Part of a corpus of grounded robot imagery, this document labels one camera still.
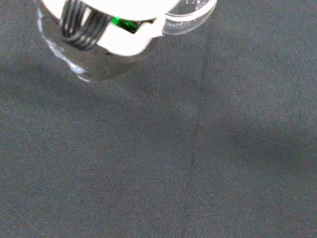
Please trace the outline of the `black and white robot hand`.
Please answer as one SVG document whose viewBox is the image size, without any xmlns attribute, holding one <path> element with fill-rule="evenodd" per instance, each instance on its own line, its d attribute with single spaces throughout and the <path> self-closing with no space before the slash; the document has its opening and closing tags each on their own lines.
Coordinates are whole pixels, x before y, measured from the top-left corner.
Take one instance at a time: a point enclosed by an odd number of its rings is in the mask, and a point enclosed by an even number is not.
<svg viewBox="0 0 317 238">
<path fill-rule="evenodd" d="M 93 48 L 131 57 L 163 34 L 176 0 L 40 0 L 45 38 L 73 57 Z"/>
</svg>

